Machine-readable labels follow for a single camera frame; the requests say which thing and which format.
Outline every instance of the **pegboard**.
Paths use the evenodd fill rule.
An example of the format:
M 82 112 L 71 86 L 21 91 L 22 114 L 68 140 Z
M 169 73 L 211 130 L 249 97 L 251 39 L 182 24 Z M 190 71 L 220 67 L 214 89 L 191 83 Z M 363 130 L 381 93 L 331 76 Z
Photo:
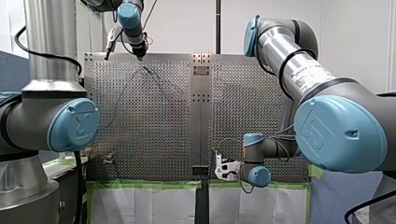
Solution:
M 87 54 L 100 126 L 88 178 L 191 179 L 191 56 Z M 106 163 L 112 156 L 114 162 Z
M 130 54 L 104 58 L 85 57 L 85 86 L 101 115 L 91 180 L 189 180 L 194 164 L 213 168 L 212 148 L 223 138 L 276 132 L 282 93 L 256 60 L 208 54 L 148 54 L 143 62 Z M 241 159 L 237 143 L 217 149 Z M 105 162 L 109 155 L 113 163 Z M 306 181 L 303 158 L 265 163 L 274 180 Z

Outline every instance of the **black cable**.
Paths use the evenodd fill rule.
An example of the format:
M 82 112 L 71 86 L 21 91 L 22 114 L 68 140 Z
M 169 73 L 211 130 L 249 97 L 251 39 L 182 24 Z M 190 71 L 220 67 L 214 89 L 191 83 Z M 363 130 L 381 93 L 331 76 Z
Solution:
M 239 185 L 241 186 L 241 189 L 246 193 L 246 194 L 251 194 L 254 190 L 254 186 L 251 186 L 250 191 L 247 191 L 244 188 L 244 185 L 242 183 L 242 167 L 244 166 L 244 159 L 242 158 L 241 162 L 239 163 Z
M 377 96 L 380 96 L 380 97 L 395 97 L 396 96 L 396 92 L 379 93 L 379 94 L 377 94 Z
M 274 76 L 275 73 L 269 71 L 263 64 L 262 64 L 262 59 L 260 58 L 260 52 L 259 52 L 259 18 L 260 16 L 257 15 L 256 19 L 255 19 L 255 30 L 256 30 L 256 58 L 257 61 L 259 62 L 260 67 L 262 68 L 262 70 L 264 70 L 266 73 L 268 73 L 269 75 Z
M 109 0 L 111 7 L 113 8 L 113 21 L 117 23 L 119 21 L 119 13 L 117 12 L 116 6 L 113 3 L 113 0 Z
M 151 16 L 151 13 L 152 13 L 152 11 L 154 10 L 155 5 L 157 4 L 157 2 L 158 2 L 158 0 L 155 0 L 155 2 L 152 4 L 151 10 L 150 10 L 149 13 L 148 13 L 148 17 L 146 18 L 145 24 L 143 25 L 143 30 L 146 29 L 146 25 L 147 25 L 147 23 L 148 23 L 148 21 L 149 21 L 149 17 Z
M 117 34 L 117 36 L 116 36 L 116 38 L 114 39 L 113 43 L 111 43 L 110 49 L 107 50 L 106 57 L 105 57 L 105 60 L 106 60 L 106 61 L 107 61 L 108 58 L 110 57 L 111 50 L 112 50 L 112 49 L 114 48 L 114 46 L 116 45 L 117 39 L 122 35 L 122 31 L 123 31 L 123 30 L 121 30 L 120 33 Z
M 26 30 L 26 26 L 24 26 L 22 29 L 20 29 L 20 31 L 15 35 L 15 43 L 18 45 L 18 47 L 20 47 L 21 49 L 23 49 L 24 51 L 36 55 L 36 56 L 40 56 L 43 58 L 48 58 L 48 59 L 59 59 L 59 60 L 64 60 L 64 61 L 68 61 L 72 64 L 74 64 L 77 68 L 78 68 L 78 76 L 81 75 L 82 72 L 82 66 L 81 64 L 72 58 L 69 57 L 65 57 L 65 56 L 59 56 L 59 55 L 55 55 L 55 54 L 49 54 L 49 53 L 39 53 L 36 51 L 33 51 L 31 49 L 26 48 L 21 42 L 20 42 L 20 36 L 21 34 L 23 34 L 23 32 Z
M 286 95 L 289 99 L 291 99 L 292 101 L 294 101 L 294 100 L 293 100 L 293 98 L 290 96 L 290 94 L 286 91 L 285 85 L 284 85 L 284 83 L 283 83 L 283 72 L 285 71 L 286 64 L 287 64 L 294 56 L 296 56 L 296 55 L 299 54 L 299 53 L 303 53 L 303 52 L 309 53 L 315 60 L 317 59 L 317 55 L 315 54 L 315 52 L 314 52 L 312 49 L 297 49 L 297 50 L 294 51 L 293 53 L 289 54 L 288 57 L 286 57 L 286 59 L 283 61 L 283 63 L 280 65 L 280 68 L 279 68 L 279 76 L 278 76 L 278 79 L 279 79 L 279 86 L 280 86 L 280 89 L 282 89 L 283 93 L 285 93 L 285 95 Z
M 128 48 L 126 48 L 126 45 L 125 45 L 125 42 L 123 41 L 122 35 L 120 36 L 120 38 L 121 38 L 121 43 L 122 43 L 122 45 L 124 46 L 125 50 L 128 51 L 128 53 L 130 53 L 130 54 L 134 54 L 134 53 L 131 52 Z
M 387 193 L 387 194 L 384 194 L 384 195 L 382 195 L 382 196 L 376 197 L 376 198 L 374 198 L 374 199 L 372 199 L 372 200 L 369 200 L 369 201 L 367 201 L 367 202 L 365 202 L 365 203 L 361 203 L 361 204 L 359 204 L 359 205 L 357 205 L 357 206 L 355 206 L 355 207 L 349 209 L 349 210 L 346 212 L 346 214 L 344 215 L 344 220 L 345 220 L 346 224 L 350 224 L 348 218 L 349 218 L 352 214 L 354 214 L 356 211 L 358 211 L 359 209 L 361 209 L 361 208 L 363 208 L 363 207 L 366 207 L 366 206 L 369 206 L 369 205 L 371 205 L 371 204 L 373 204 L 373 203 L 379 203 L 379 202 L 384 201 L 384 200 L 386 200 L 386 199 L 388 199 L 388 198 L 390 198 L 390 197 L 393 197 L 393 196 L 395 196 L 395 195 L 396 195 L 396 190 L 391 191 L 391 192 L 389 192 L 389 193 Z
M 79 224 L 82 212 L 82 195 L 83 195 L 83 179 L 82 179 L 82 163 L 79 151 L 75 151 L 76 167 L 77 167 L 77 207 L 74 224 Z

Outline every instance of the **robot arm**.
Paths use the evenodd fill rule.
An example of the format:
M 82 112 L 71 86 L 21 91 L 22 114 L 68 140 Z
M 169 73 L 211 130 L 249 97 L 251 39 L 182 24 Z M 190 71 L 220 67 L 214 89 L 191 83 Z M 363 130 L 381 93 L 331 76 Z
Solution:
M 138 59 L 142 59 L 148 50 L 146 34 L 143 32 L 142 12 L 143 0 L 90 0 L 93 9 L 105 12 L 117 10 L 120 26 L 114 27 L 107 37 L 107 56 L 114 51 L 117 41 L 124 41 L 132 47 L 132 52 Z
M 245 54 L 256 57 L 263 69 L 271 68 L 279 79 L 291 99 L 285 100 L 281 118 L 292 118 L 298 148 L 312 163 L 355 174 L 396 169 L 392 162 L 396 100 L 377 96 L 354 79 L 336 77 L 318 63 L 317 41 L 308 25 L 253 19 L 247 26 Z M 277 147 L 262 133 L 245 134 L 240 178 L 256 187 L 265 186 L 257 181 L 268 179 L 264 158 L 285 157 L 286 151 L 288 156 L 298 155 L 291 142 L 285 143 L 283 154 L 277 153 Z

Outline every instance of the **wire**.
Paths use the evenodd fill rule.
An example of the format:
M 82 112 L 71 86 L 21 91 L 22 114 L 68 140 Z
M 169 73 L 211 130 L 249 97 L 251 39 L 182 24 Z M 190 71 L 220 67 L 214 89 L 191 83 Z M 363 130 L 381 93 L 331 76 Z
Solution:
M 269 75 L 274 76 L 275 73 L 268 70 L 263 64 L 262 64 L 262 59 L 260 58 L 260 52 L 259 52 L 259 19 L 260 16 L 257 15 L 256 19 L 255 19 L 255 30 L 256 30 L 256 58 L 257 61 L 259 62 L 260 67 L 262 68 L 262 70 L 264 70 L 266 73 L 268 73 Z
M 128 51 L 128 53 L 130 53 L 130 54 L 134 54 L 134 53 L 131 52 L 128 48 L 126 48 L 126 45 L 125 45 L 125 42 L 123 41 L 122 35 L 120 36 L 120 38 L 121 38 L 121 43 L 122 43 L 122 45 L 124 46 L 124 48 L 126 49 L 126 51 Z
M 75 151 L 76 167 L 77 167 L 77 207 L 74 224 L 79 224 L 82 212 L 82 195 L 83 195 L 83 179 L 82 179 L 82 163 L 79 151 Z
M 391 191 L 391 192 L 389 192 L 389 193 L 387 193 L 387 194 L 384 194 L 384 195 L 382 195 L 382 196 L 376 197 L 376 198 L 374 198 L 374 199 L 372 199 L 372 200 L 369 200 L 369 201 L 367 201 L 367 202 L 365 202 L 365 203 L 361 203 L 361 204 L 359 204 L 359 205 L 357 205 L 357 206 L 355 206 L 355 207 L 349 209 L 349 210 L 346 212 L 346 214 L 344 215 L 344 221 L 346 222 L 346 224 L 350 224 L 348 218 L 349 218 L 352 214 L 354 214 L 356 211 L 358 211 L 359 209 L 361 209 L 361 208 L 363 208 L 363 207 L 366 207 L 366 206 L 369 206 L 369 205 L 371 205 L 371 204 L 373 204 L 373 203 L 379 203 L 379 202 L 384 201 L 384 200 L 386 200 L 386 199 L 388 199 L 388 198 L 390 198 L 390 197 L 393 197 L 393 196 L 395 196 L 395 195 L 396 195 L 396 190 Z
M 122 30 L 120 31 L 120 33 L 119 34 L 117 34 L 117 36 L 116 36 L 116 38 L 114 38 L 114 41 L 113 41 L 113 43 L 111 43 L 111 47 L 110 47 L 110 49 L 108 49 L 107 50 L 107 53 L 106 53 L 106 57 L 105 57 L 105 60 L 107 61 L 108 60 L 108 58 L 110 57 L 110 54 L 111 54 L 111 50 L 114 48 L 114 46 L 116 45 L 116 43 L 117 43 L 117 39 L 120 37 L 122 35 Z
M 149 17 L 151 16 L 151 13 L 152 13 L 152 11 L 154 10 L 155 5 L 157 4 L 157 2 L 158 2 L 158 0 L 155 0 L 155 2 L 152 4 L 151 10 L 150 10 L 149 13 L 148 13 L 148 17 L 146 18 L 145 24 L 143 25 L 143 30 L 146 29 L 146 25 L 147 25 L 147 23 L 148 23 L 148 21 L 149 21 Z
M 229 140 L 229 141 L 235 141 L 236 143 L 242 144 L 242 142 L 239 141 L 239 140 L 237 140 L 237 139 L 228 138 L 228 137 L 227 137 L 227 138 L 223 138 L 223 139 L 218 143 L 218 145 L 217 145 L 216 147 L 212 147 L 212 151 L 215 152 L 215 154 L 216 154 L 216 148 L 219 148 L 219 147 L 221 146 L 221 144 L 224 143 L 224 142 L 227 141 L 227 140 Z
M 23 32 L 25 32 L 25 30 L 26 30 L 26 26 L 23 26 L 23 28 L 20 29 L 20 31 L 15 35 L 15 43 L 18 45 L 18 47 L 20 47 L 21 49 L 23 49 L 24 51 L 26 51 L 26 52 L 28 52 L 28 53 L 30 53 L 30 54 L 33 54 L 33 55 L 36 55 L 36 56 L 40 56 L 40 57 L 43 57 L 43 58 L 47 58 L 47 59 L 58 59 L 58 60 L 68 61 L 68 62 L 74 64 L 74 65 L 78 68 L 78 76 L 81 75 L 82 66 L 81 66 L 81 64 L 80 64 L 77 60 L 75 60 L 75 59 L 72 59 L 72 58 L 69 58 L 69 57 L 65 57 L 65 56 L 59 56 L 59 55 L 55 55 L 55 54 L 39 53 L 39 52 L 36 52 L 36 51 L 33 51 L 33 50 L 31 50 L 31 49 L 26 48 L 26 47 L 20 42 L 20 36 L 21 36 L 21 34 L 23 34 Z
M 286 150 L 285 146 L 283 146 L 283 144 L 282 144 L 281 142 L 279 142 L 278 140 L 276 140 L 274 137 L 267 137 L 267 138 L 268 138 L 268 139 L 271 139 L 273 142 L 275 142 L 277 146 L 280 146 L 280 147 L 282 148 L 282 150 L 285 152 L 286 156 L 287 156 L 287 158 L 286 158 L 285 160 L 282 160 L 282 159 L 280 159 L 279 157 L 278 157 L 278 159 L 279 159 L 280 161 L 289 161 L 289 160 L 290 160 L 290 154 L 289 154 L 289 152 Z
M 289 127 L 285 128 L 284 130 L 281 130 L 281 131 L 279 131 L 277 133 L 274 133 L 274 135 L 278 135 L 280 133 L 284 133 L 284 132 L 290 130 L 291 128 L 293 128 L 293 127 L 294 127 L 294 124 L 291 124 Z
M 117 12 L 116 6 L 113 3 L 113 0 L 109 0 L 111 7 L 113 8 L 113 21 L 117 23 L 119 21 L 119 13 Z
M 396 92 L 386 92 L 386 93 L 380 93 L 380 94 L 377 94 L 377 96 L 380 96 L 380 97 L 395 97 L 396 96 Z
M 253 192 L 253 190 L 254 190 L 254 186 L 251 186 L 251 189 L 250 189 L 250 191 L 247 191 L 245 188 L 244 188 L 244 185 L 243 185 L 243 183 L 242 183 L 242 167 L 245 165 L 245 164 L 243 164 L 244 163 L 244 160 L 241 160 L 241 163 L 239 163 L 239 185 L 241 186 L 241 189 L 246 193 L 246 194 L 251 194 L 252 192 Z

